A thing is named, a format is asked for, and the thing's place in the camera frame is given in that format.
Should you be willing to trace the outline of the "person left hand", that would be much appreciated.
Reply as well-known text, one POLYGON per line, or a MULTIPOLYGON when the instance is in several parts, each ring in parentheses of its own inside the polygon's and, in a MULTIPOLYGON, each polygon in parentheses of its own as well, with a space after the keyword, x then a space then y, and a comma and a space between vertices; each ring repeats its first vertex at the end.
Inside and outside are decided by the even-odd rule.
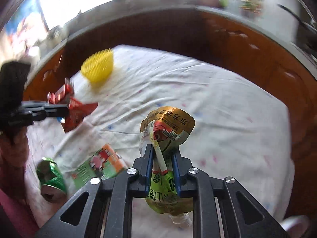
POLYGON ((9 196, 24 196, 25 164, 29 152, 27 127, 1 134, 1 189, 9 196))

